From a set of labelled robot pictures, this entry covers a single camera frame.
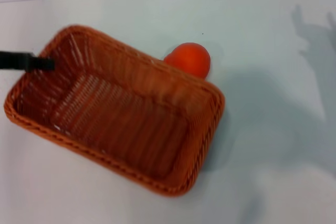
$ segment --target white tabletop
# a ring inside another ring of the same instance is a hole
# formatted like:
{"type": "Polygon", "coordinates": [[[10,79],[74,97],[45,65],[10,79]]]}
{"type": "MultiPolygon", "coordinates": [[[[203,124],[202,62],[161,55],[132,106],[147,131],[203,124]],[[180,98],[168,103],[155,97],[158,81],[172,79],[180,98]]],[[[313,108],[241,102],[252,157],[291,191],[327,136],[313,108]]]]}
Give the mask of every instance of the white tabletop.
{"type": "MultiPolygon", "coordinates": [[[[212,58],[208,81],[227,101],[196,185],[178,198],[43,140],[1,110],[0,223],[334,223],[334,19],[336,0],[0,4],[1,50],[37,54],[75,23],[158,58],[200,43],[212,58]]],[[[0,71],[1,101],[21,74],[0,71]]]]}

